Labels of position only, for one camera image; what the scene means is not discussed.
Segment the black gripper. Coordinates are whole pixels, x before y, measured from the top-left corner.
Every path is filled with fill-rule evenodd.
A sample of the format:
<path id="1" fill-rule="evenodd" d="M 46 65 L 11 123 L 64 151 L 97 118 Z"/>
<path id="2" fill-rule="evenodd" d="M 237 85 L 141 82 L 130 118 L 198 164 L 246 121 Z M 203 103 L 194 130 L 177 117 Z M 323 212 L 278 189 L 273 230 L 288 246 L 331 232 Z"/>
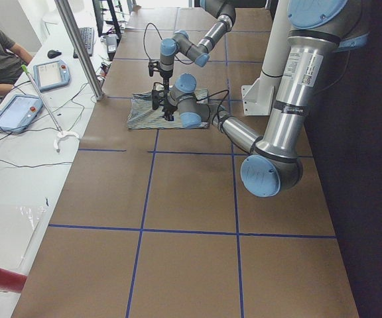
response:
<path id="1" fill-rule="evenodd" d="M 162 101 L 162 111 L 164 112 L 164 118 L 166 121 L 174 121 L 174 112 L 177 111 L 178 107 L 175 102 L 170 101 L 170 94 L 165 93 Z"/>
<path id="2" fill-rule="evenodd" d="M 169 91 L 170 84 L 169 79 L 172 77 L 172 70 L 163 70 L 160 69 L 160 76 L 163 78 L 162 84 L 164 91 Z"/>

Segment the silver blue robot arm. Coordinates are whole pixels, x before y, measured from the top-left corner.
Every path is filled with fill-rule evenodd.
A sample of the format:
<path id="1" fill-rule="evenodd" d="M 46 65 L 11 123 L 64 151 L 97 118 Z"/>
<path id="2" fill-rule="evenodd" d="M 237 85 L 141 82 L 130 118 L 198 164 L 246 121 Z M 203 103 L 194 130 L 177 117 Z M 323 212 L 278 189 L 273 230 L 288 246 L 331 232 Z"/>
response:
<path id="1" fill-rule="evenodd" d="M 194 44 L 184 30 L 176 31 L 172 37 L 165 38 L 160 44 L 160 59 L 154 63 L 163 79 L 164 90 L 169 89 L 169 79 L 173 75 L 174 57 L 181 53 L 199 67 L 204 67 L 210 58 L 210 52 L 223 35 L 231 31 L 235 23 L 235 5 L 231 1 L 201 1 L 201 8 L 217 19 L 206 35 Z"/>
<path id="2" fill-rule="evenodd" d="M 279 1 L 263 68 L 252 85 L 243 86 L 243 102 L 253 113 L 267 115 L 263 135 L 230 115 L 223 107 L 200 106 L 196 79 L 182 74 L 170 84 L 174 58 L 183 54 L 204 66 L 210 52 L 234 26 L 241 1 L 202 1 L 216 23 L 194 44 L 186 32 L 176 31 L 160 45 L 160 59 L 149 64 L 159 72 L 162 89 L 153 90 L 153 107 L 162 107 L 167 119 L 180 115 L 191 129 L 207 121 L 247 153 L 240 175 L 245 188 L 258 197 L 271 197 L 292 188 L 303 168 L 295 147 L 315 94 L 318 74 L 326 57 L 359 48 L 369 34 L 369 1 Z"/>

